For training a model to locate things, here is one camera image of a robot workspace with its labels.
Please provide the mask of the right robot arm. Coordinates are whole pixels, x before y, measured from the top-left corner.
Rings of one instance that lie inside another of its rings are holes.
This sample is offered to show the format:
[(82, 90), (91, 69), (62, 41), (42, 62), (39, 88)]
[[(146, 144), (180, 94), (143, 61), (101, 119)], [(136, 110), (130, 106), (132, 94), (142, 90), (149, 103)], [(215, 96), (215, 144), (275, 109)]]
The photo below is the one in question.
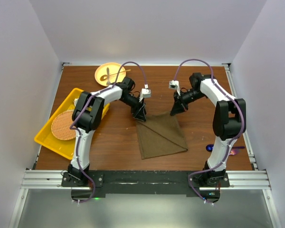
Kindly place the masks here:
[(216, 138), (211, 155), (205, 162), (203, 170), (189, 177), (190, 182), (198, 186), (212, 187), (224, 178), (231, 148), (246, 130), (246, 102), (229, 94), (210, 75), (194, 73), (189, 77), (189, 81), (191, 89), (185, 92), (181, 91), (177, 80), (169, 82), (169, 88), (175, 91), (170, 115), (188, 111), (190, 103), (203, 97), (214, 104), (212, 128)]

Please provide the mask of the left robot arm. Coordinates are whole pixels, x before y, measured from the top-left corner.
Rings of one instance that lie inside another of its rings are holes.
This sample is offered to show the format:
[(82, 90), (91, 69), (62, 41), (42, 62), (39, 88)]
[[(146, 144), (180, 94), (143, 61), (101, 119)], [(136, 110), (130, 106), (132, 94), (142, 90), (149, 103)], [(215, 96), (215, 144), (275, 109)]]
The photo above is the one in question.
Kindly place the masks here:
[(67, 169), (68, 175), (77, 186), (85, 186), (92, 182), (88, 175), (90, 147), (107, 104), (120, 100), (131, 108), (134, 119), (146, 121), (144, 99), (151, 96), (151, 90), (145, 83), (140, 95), (136, 97), (132, 95), (134, 86), (135, 82), (131, 78), (125, 77), (122, 82), (110, 84), (102, 90), (91, 93), (83, 91), (80, 94), (70, 126), (70, 129), (76, 132), (74, 155)]

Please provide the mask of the brown cloth napkin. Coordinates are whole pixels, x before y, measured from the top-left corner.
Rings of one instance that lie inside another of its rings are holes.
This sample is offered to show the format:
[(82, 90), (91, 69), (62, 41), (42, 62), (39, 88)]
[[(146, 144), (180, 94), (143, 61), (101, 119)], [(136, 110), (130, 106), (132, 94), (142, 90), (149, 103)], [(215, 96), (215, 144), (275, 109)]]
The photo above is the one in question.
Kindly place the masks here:
[(148, 116), (145, 122), (137, 121), (136, 130), (143, 160), (188, 150), (178, 119), (169, 112)]

